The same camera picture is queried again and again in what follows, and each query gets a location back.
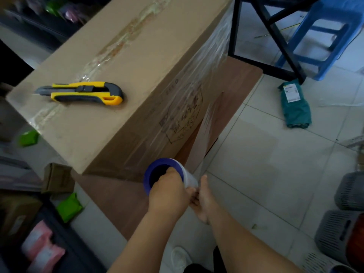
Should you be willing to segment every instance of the blue plastic stool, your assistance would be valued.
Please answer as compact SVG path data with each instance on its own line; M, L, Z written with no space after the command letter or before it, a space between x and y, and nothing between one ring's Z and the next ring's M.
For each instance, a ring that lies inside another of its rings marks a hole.
M313 26L319 19L340 22L344 25L340 30ZM299 61L318 66L319 71L313 79L322 80L347 45L360 31L363 24L364 0L320 0L312 5L301 25L289 40L288 46L294 51L310 29L313 31L335 34L336 39L328 48L331 53L326 60L320 61L296 54ZM285 62L286 59L281 55L275 66L281 68Z

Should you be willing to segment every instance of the hand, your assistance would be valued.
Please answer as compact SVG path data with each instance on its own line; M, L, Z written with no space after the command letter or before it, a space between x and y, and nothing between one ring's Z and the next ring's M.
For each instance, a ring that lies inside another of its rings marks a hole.
M197 217L205 224L209 224L207 211L216 205L215 197L213 196L209 184L207 183L207 175L201 177L200 188L192 196L190 207L193 209Z
M184 188L180 174L170 167L150 190L148 212L161 214L177 222L195 193L196 188Z

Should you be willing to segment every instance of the black metal frame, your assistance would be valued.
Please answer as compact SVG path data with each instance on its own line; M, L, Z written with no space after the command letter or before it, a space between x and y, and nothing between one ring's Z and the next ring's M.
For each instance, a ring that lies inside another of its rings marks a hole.
M301 65L299 64L293 52L289 49L286 40L284 39L283 35L279 31L275 23L298 10L305 10L307 7L311 6L318 0L301 0L296 4L283 9L272 16L270 16L262 0L247 0L247 1L252 4L253 8L257 12L259 18L262 20L269 34L272 36L279 50L282 52L288 64L291 66L293 72L235 55L235 46L237 40L237 33L239 29L239 19L240 19L240 12L243 0L235 0L233 23L231 27L231 35L229 43L229 53L228 53L229 56L259 67L263 70L263 73L267 75L274 76L276 78L280 78L287 81L291 81L297 78L300 84L302 84L306 79L306 74L303 71Z

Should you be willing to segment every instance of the forearm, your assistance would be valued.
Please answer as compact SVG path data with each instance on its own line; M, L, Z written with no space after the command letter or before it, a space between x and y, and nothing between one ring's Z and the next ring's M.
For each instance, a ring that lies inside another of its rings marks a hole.
M175 219L147 212L108 272L159 272L163 251Z
M216 202L209 207L207 216L229 273L301 272L292 262L242 227Z

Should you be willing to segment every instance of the yellow box cutter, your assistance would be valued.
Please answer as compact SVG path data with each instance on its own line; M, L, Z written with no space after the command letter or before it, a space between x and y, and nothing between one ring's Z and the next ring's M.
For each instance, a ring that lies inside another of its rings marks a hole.
M51 96L52 100L59 102L93 101L105 105L118 105L124 98L120 87L108 82L54 83L39 87L35 94Z

